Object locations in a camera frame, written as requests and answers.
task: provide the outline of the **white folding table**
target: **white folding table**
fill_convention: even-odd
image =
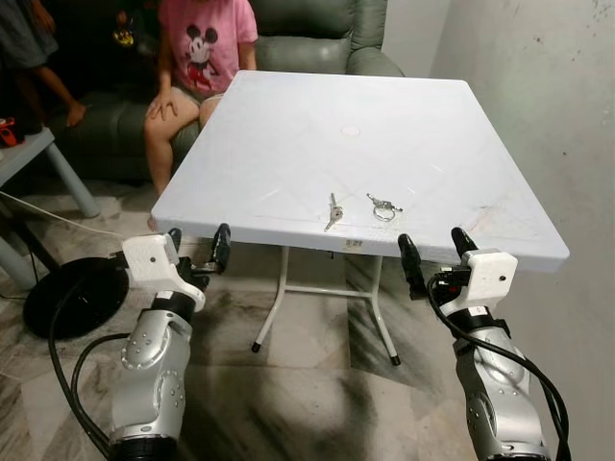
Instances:
[[[324,232],[330,194],[343,218]],[[377,220],[366,197],[404,211]],[[424,260],[456,263],[450,236],[464,228],[480,248],[554,272],[568,249],[461,81],[241,71],[152,214],[161,230],[279,245],[286,291],[371,301],[386,349],[399,358],[378,306],[383,256],[408,233]],[[286,283],[289,247],[375,255],[369,293]]]

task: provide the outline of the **black round base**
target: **black round base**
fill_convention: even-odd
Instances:
[[[88,273],[92,276],[82,282],[62,308],[56,322],[56,339],[83,336],[110,319],[126,298],[128,275],[115,260],[85,257],[64,264],[33,288],[23,308],[26,327],[46,338],[58,302]]]

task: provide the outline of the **sofa armrest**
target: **sofa armrest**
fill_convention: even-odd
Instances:
[[[403,77],[404,72],[378,48],[361,48],[348,59],[346,73],[352,75],[378,75],[382,77]]]

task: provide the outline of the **white wall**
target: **white wall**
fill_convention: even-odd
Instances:
[[[383,52],[408,77],[428,77],[451,0],[389,0]]]
[[[615,459],[614,16],[609,0],[453,0],[432,70],[468,81],[571,250],[555,275],[519,274],[499,314],[568,402],[576,460]]]

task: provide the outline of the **pink t-shirt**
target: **pink t-shirt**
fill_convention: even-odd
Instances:
[[[239,70],[239,43],[257,41],[248,0],[162,0],[160,24],[169,33],[175,76],[201,93],[225,91]]]

